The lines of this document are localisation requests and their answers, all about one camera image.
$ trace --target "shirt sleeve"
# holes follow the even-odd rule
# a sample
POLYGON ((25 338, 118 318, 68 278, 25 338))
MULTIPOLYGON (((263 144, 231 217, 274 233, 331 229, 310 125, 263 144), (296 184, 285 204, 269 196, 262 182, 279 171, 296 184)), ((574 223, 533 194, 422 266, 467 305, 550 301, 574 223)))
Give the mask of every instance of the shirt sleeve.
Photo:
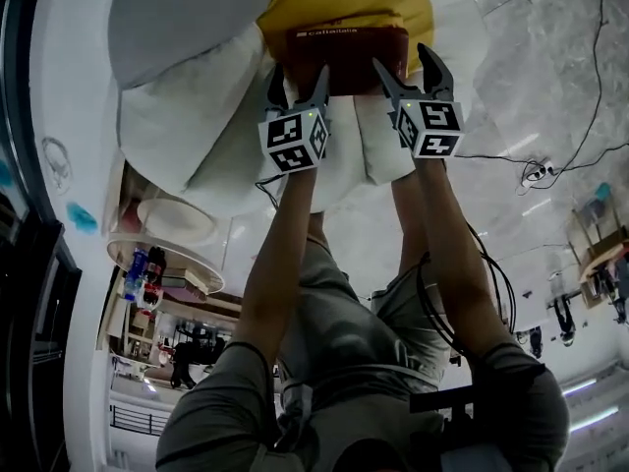
POLYGON ((568 442, 568 407, 551 371, 543 370, 532 382, 497 387, 500 378, 521 380, 518 375, 540 365, 519 345, 506 343, 485 356, 489 369, 475 369, 474 384, 491 393, 475 404, 475 420, 490 433, 514 471, 554 470, 568 442))
POLYGON ((248 471, 272 447, 272 377, 259 351, 233 342, 175 406, 157 446, 159 472, 248 471))

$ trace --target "gray shorts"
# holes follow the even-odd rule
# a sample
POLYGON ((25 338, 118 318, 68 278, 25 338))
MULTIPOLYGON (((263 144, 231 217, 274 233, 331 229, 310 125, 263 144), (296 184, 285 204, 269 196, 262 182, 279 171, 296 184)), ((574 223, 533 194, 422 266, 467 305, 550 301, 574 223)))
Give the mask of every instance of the gray shorts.
MULTIPOLYGON (((278 355, 284 382, 308 383, 330 372, 364 366, 413 370, 438 387, 450 349, 432 327, 417 295, 417 267, 397 276, 363 306, 328 250, 309 240, 296 308, 278 355)), ((445 320, 429 266, 422 277, 445 320)))

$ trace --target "power strip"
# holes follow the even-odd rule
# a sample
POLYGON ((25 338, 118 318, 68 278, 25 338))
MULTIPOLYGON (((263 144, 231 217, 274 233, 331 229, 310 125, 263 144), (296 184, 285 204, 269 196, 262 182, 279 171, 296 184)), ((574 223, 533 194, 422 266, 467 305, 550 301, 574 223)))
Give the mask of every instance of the power strip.
POLYGON ((551 171, 552 162, 550 162, 550 159, 542 161, 542 164, 539 166, 531 166, 531 171, 522 180, 522 187, 529 189, 531 186, 539 184, 544 178, 552 176, 550 174, 551 171))

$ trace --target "marble floor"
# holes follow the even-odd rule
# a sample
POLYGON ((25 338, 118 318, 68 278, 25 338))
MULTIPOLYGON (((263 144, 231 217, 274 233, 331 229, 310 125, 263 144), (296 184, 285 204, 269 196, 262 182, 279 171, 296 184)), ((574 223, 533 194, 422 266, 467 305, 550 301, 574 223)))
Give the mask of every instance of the marble floor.
MULTIPOLYGON (((490 46, 477 71, 468 136, 459 153, 549 158, 555 169, 566 165, 597 106, 593 44, 600 0, 476 1, 490 46)), ((629 141, 629 0, 603 0, 597 54, 598 116, 572 165, 592 162, 605 148, 629 141)), ((583 250, 585 240, 574 235, 573 208, 582 207, 607 182, 620 216, 629 219, 628 162, 629 147, 624 147, 596 166, 562 174, 546 190, 520 186, 523 164, 482 158, 450 162, 448 174, 469 222, 483 233, 489 253, 513 284, 517 328, 546 320, 545 303, 553 292, 548 278, 554 271, 562 270, 567 290, 576 288, 577 268, 567 241, 573 233, 583 250), (532 292, 528 299, 522 297, 527 291, 532 292)), ((549 184, 550 179, 539 183, 549 184)), ((221 268, 227 291, 242 294, 272 214, 269 208, 232 220, 221 268)), ((324 228, 360 296, 369 297, 395 276, 401 231, 389 186, 370 188, 335 206, 326 213, 324 228)), ((602 324, 611 320, 606 313, 598 312, 602 324)), ((601 326, 598 341, 611 340, 604 337, 608 329, 601 326)))

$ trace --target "teal object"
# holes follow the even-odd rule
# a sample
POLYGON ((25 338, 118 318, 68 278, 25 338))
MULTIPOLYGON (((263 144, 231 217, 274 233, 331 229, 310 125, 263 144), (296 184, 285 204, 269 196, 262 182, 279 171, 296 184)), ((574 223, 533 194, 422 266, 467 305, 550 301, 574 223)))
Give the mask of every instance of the teal object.
POLYGON ((609 198, 610 195, 611 195, 611 187, 609 187, 609 184, 607 182, 603 182, 602 184, 600 184, 599 188, 597 189, 595 193, 597 200, 600 200, 600 201, 605 201, 607 198, 609 198))
POLYGON ((13 185, 13 177, 9 166, 4 161, 0 161, 0 185, 3 187, 10 187, 13 185))
POLYGON ((70 221, 75 224, 78 230, 85 234, 93 234, 98 229, 98 222, 89 212, 75 202, 69 202, 66 206, 70 221))

